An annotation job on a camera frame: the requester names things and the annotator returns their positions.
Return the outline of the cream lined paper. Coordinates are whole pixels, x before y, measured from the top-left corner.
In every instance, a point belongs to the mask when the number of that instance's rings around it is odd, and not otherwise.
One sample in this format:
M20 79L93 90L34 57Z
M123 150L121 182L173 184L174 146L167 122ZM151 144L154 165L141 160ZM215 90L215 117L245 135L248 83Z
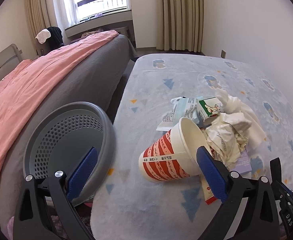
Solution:
M247 132L252 122L243 113L221 113L205 129L207 144L216 152L214 159L229 170L236 166L241 152L248 144Z

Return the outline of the chair with dark clothes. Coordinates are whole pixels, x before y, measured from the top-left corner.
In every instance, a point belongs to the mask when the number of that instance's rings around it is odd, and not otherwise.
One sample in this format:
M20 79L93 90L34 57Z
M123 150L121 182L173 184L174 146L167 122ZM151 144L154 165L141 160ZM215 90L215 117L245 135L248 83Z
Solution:
M44 44L40 44L35 38L35 48L39 57L47 55L52 50L59 49L65 46L62 36L62 31L59 27L48 27L51 37Z

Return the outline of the red patterned snack wrapper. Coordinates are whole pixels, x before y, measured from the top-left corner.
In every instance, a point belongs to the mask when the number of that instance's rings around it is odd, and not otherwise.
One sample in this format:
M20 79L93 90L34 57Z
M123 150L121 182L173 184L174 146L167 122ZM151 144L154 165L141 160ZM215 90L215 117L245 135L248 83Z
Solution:
M213 195L213 192L209 184L207 183L206 179L204 177L200 177L200 180L201 180L201 186L203 189L204 200L207 205L210 205L213 202L215 202L217 198Z

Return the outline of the beige curtain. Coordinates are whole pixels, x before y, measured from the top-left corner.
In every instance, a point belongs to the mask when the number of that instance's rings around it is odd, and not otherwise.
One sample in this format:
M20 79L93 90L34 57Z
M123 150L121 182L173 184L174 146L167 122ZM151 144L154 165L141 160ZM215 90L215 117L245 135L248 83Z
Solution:
M158 50L202 50L203 0L157 0Z
M36 35L51 26L46 0L24 0L29 36L35 48Z

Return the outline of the white cloth on chair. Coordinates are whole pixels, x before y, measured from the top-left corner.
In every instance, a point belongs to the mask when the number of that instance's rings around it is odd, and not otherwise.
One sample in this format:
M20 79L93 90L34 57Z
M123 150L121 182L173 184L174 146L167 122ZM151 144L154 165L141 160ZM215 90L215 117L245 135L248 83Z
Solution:
M40 44L44 44L47 39L51 37L51 33L48 29L42 29L37 35L36 39Z

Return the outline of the white tissue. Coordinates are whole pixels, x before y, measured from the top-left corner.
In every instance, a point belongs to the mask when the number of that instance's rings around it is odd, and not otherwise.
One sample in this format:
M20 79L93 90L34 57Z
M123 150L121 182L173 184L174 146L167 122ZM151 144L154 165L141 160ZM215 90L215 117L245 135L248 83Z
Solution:
M215 96L222 102L224 113L242 113L244 118L251 122L249 128L242 128L241 130L244 132L244 136L248 138L249 148L256 149L266 138L266 134L253 109L221 88L215 90Z

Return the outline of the wall socket plate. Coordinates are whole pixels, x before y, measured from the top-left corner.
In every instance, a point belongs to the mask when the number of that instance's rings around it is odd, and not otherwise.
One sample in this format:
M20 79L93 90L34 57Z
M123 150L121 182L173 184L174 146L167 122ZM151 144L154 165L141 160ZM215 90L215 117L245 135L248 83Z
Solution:
M226 52L224 50L221 50L221 58L223 59L226 58Z

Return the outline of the light green plastic wrapper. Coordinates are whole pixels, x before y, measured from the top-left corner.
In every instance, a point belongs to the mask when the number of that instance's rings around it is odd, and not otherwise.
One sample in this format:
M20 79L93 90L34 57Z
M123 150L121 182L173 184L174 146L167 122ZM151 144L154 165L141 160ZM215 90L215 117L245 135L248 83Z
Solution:
M186 117L198 125L200 123L200 118L196 106L202 99L203 96L196 98L178 97L171 99L172 110L164 116L156 130L167 132L174 127L182 117Z

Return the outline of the red white paper cup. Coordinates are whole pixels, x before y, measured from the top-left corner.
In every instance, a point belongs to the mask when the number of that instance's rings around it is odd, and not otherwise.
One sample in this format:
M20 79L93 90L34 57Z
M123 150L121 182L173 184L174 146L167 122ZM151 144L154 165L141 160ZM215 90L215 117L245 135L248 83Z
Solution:
M202 130L183 117L138 159L143 177L153 182L179 180L202 174L196 161L197 149L204 146L211 152Z

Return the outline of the purple rectangular box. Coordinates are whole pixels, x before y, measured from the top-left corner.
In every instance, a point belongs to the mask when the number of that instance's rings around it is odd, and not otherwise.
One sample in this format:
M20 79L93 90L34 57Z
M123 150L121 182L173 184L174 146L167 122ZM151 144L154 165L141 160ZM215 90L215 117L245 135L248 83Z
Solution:
M251 163L248 157L247 150L244 149L240 153L239 159L236 161L235 166L233 168L234 171L238 172L239 174L246 174L252 171Z

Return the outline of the light blue patterned blanket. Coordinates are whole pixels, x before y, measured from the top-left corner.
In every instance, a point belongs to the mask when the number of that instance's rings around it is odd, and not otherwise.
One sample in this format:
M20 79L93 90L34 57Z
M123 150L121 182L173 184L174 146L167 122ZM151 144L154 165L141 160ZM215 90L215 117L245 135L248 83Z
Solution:
M96 239L198 239L221 205L196 161L204 146L262 183L279 158L293 190L293 108L265 70L217 57L150 54L114 121L115 155L91 212Z

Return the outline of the pink bed cover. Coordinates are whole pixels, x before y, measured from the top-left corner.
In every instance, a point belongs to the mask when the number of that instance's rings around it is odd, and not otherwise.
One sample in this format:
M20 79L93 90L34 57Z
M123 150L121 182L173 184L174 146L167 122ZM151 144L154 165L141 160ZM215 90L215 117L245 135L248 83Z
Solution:
M23 60L0 81L0 172L6 155L49 92L94 51L118 36L92 34L36 60Z

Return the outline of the green white small carton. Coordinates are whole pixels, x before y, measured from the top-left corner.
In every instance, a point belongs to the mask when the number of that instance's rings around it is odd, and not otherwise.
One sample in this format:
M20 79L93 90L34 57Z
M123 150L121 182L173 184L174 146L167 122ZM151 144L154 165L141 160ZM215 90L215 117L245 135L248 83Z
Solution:
M209 126L220 113L223 113L222 102L216 98L197 100L196 111L203 127Z

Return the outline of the grey perforated trash basket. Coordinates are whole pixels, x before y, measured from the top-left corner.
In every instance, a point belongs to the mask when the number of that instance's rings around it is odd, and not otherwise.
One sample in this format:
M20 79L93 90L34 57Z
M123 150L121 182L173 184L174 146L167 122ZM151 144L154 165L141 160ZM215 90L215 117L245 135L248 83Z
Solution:
M90 202L102 185L115 155L115 132L101 107L90 102L72 102L53 111L37 126L25 150L24 175L45 179L57 171L67 175L91 147L98 162L79 197L77 206Z

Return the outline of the left beige curtain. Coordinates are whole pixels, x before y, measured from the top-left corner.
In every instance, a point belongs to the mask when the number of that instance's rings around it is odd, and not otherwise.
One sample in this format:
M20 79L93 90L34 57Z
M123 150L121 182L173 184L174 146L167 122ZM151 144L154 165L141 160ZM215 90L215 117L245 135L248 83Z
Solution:
M29 36L35 48L36 35L51 26L46 0L24 0Z

